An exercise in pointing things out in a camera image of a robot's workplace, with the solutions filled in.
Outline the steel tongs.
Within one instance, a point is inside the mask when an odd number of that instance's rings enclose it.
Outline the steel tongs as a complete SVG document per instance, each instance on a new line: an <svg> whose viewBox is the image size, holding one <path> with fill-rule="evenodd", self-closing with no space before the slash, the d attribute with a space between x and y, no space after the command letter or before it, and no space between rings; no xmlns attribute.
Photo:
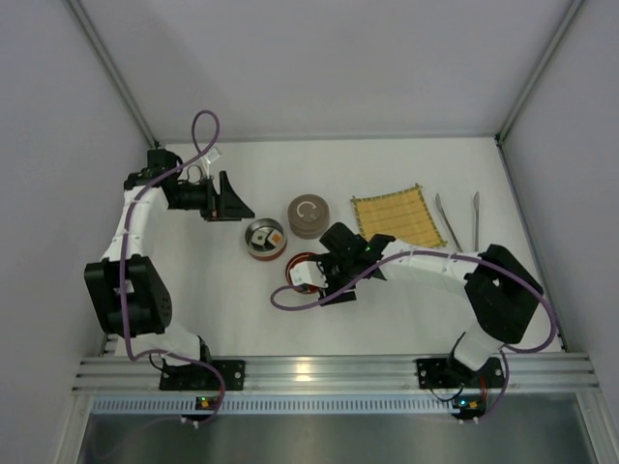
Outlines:
<svg viewBox="0 0 619 464"><path fill-rule="evenodd" d="M450 247L458 252L481 250L481 195L478 191L435 193L434 207L447 232Z"/></svg>

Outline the red round lid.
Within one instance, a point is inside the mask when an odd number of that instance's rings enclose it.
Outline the red round lid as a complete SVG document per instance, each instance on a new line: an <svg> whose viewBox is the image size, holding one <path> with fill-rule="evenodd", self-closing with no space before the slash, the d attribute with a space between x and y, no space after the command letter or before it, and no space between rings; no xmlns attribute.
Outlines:
<svg viewBox="0 0 619 464"><path fill-rule="evenodd" d="M298 253L298 254L294 255L286 264L286 268L285 268L284 274L285 274L285 278L286 278L287 284L289 286L291 286L292 289L295 292L299 293L299 294L304 294L304 295L316 294L316 293L318 293L321 290L320 288L313 288L313 289L309 289L308 288L306 290L299 290L298 288L295 288L292 285L292 282L291 282L289 274L288 274L290 269L293 266L295 266L296 264L298 264L298 263L305 262L305 261L313 261L313 262L315 262L313 260L313 258L315 256L316 256L316 254L313 253L313 252L309 252L309 251L301 252L301 253Z"/></svg>

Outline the beige steel container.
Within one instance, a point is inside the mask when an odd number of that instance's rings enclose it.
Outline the beige steel container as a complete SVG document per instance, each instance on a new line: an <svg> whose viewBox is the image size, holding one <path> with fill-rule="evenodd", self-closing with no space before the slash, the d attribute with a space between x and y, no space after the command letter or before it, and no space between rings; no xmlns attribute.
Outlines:
<svg viewBox="0 0 619 464"><path fill-rule="evenodd" d="M289 216L288 222L294 235L305 240L319 238L328 228L329 218L319 217L306 221L305 217Z"/></svg>

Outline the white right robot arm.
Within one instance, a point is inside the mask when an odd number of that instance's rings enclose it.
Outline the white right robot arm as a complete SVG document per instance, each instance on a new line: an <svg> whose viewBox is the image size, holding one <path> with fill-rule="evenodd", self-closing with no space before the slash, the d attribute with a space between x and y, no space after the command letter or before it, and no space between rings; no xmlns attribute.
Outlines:
<svg viewBox="0 0 619 464"><path fill-rule="evenodd" d="M325 252L310 258L312 284L327 305L355 299L358 280L411 281L445 290L467 301L474 323L455 342L448 376L464 383L500 348L523 339L544 290L500 245L481 253L450 254L375 234L366 240L341 222L320 239Z"/></svg>

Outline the orange sushi roll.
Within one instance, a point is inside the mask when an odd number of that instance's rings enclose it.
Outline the orange sushi roll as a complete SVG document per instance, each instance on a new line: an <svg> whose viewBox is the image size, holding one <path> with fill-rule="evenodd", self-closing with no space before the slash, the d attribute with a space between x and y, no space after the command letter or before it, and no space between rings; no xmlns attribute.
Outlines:
<svg viewBox="0 0 619 464"><path fill-rule="evenodd" d="M280 247L285 243L285 238L278 230L273 230L267 237L267 242L273 247Z"/></svg>

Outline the beige round lid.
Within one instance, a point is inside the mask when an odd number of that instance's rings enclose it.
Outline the beige round lid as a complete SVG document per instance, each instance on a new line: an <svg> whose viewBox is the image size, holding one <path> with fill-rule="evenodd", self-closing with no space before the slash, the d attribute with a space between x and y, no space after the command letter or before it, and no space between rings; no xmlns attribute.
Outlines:
<svg viewBox="0 0 619 464"><path fill-rule="evenodd" d="M309 221L311 218L330 218L330 210L327 202L321 196L302 194L289 203L287 217L289 216L306 218L306 221Z"/></svg>

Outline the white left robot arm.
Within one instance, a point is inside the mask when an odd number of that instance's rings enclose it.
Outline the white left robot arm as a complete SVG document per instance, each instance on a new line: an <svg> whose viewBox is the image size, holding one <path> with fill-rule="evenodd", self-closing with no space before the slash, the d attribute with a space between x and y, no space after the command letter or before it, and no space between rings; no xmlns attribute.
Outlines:
<svg viewBox="0 0 619 464"><path fill-rule="evenodd" d="M225 385L202 337L173 319L172 298L150 257L154 234L169 210L197 211L206 221L253 218L226 172L196 183L182 179L187 163L166 149L124 183L124 205L110 246L84 270L101 328L117 334L132 361L158 355L163 390L217 390Z"/></svg>

